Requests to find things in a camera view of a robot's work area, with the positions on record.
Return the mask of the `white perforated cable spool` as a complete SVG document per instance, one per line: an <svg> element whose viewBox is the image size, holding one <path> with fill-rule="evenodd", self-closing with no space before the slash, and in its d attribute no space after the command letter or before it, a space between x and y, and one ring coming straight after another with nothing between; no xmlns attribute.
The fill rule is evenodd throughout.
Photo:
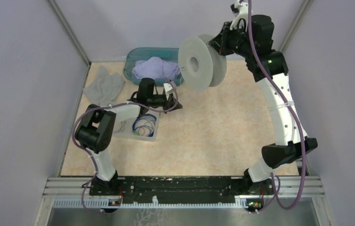
<svg viewBox="0 0 355 226"><path fill-rule="evenodd" d="M178 50L181 75L197 91L220 85L226 75L226 57L220 56L209 44L213 38L210 34L189 36Z"/></svg>

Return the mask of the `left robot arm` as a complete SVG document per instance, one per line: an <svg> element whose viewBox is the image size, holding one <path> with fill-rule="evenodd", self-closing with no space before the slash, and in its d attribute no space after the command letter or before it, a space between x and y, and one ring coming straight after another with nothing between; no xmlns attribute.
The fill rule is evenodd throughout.
<svg viewBox="0 0 355 226"><path fill-rule="evenodd" d="M144 128L144 133L154 136L155 114L181 108L175 83L167 79L162 93L158 93L155 80L151 78L142 79L138 90L123 103L108 106L91 104L87 107L73 126L72 141L89 155L95 168L93 179L101 182L102 191L112 195L119 189L117 171L107 150L115 125L121 122L122 129L132 126L132 134L140 134L139 130Z"/></svg>

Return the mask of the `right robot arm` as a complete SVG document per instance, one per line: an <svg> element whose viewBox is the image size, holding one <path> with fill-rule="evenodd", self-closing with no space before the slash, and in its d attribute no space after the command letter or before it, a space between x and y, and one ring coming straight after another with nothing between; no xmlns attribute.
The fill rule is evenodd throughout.
<svg viewBox="0 0 355 226"><path fill-rule="evenodd" d="M224 22L220 33L209 41L221 56L237 54L245 59L248 70L260 87L272 119L275 142L261 149L261 158L244 172L243 188L249 194L279 167L292 163L318 147L300 123L290 92L288 66L283 53L273 49L274 23L271 17L254 15L251 27L240 19L243 28L231 29Z"/></svg>

